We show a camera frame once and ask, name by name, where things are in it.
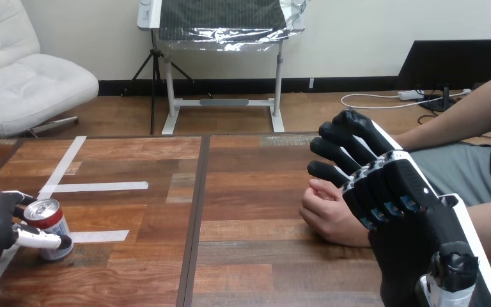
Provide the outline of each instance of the white cable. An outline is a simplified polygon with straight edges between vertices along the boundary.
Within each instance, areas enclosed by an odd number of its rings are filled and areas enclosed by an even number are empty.
[[[466,95],[466,94],[469,94],[469,93],[471,93],[471,90],[465,89],[463,92],[458,93],[458,94],[449,95],[449,97],[462,96],[462,95]],[[343,104],[346,107],[352,107],[353,109],[398,109],[399,107],[409,107],[409,106],[414,106],[416,104],[424,104],[425,102],[430,102],[430,101],[436,101],[436,100],[443,99],[443,97],[439,97],[439,98],[434,98],[432,100],[424,100],[424,101],[419,101],[419,102],[413,102],[413,103],[410,103],[410,104],[402,104],[401,106],[360,107],[360,106],[350,106],[350,105],[346,104],[345,102],[343,102],[343,99],[346,99],[347,97],[351,97],[351,96],[368,96],[368,97],[378,97],[378,98],[398,98],[398,96],[380,96],[380,95],[370,95],[370,94],[349,94],[349,95],[343,96],[341,98],[341,100],[340,100],[341,104]]]

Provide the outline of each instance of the computer monitor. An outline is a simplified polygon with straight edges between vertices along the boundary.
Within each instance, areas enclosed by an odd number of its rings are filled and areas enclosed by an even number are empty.
[[[443,99],[420,106],[445,111],[450,89],[491,80],[491,40],[416,40],[398,74],[399,90],[442,90]]]

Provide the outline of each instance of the human hand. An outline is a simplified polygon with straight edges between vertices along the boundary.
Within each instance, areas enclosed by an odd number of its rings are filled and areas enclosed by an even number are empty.
[[[325,240],[353,247],[370,246],[368,230],[353,216],[341,189],[325,180],[311,179],[299,213]]]

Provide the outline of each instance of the gray shorts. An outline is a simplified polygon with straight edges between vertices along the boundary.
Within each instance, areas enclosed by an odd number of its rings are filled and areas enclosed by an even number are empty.
[[[491,202],[489,146],[466,143],[411,153],[438,195],[457,193],[468,206]]]

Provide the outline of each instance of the person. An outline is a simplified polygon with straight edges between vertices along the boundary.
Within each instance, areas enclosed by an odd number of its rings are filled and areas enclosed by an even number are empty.
[[[491,260],[491,146],[455,143],[491,131],[491,81],[429,122],[393,136],[438,195],[457,193]],[[329,242],[368,247],[368,230],[352,215],[332,183],[311,179],[300,215]]]

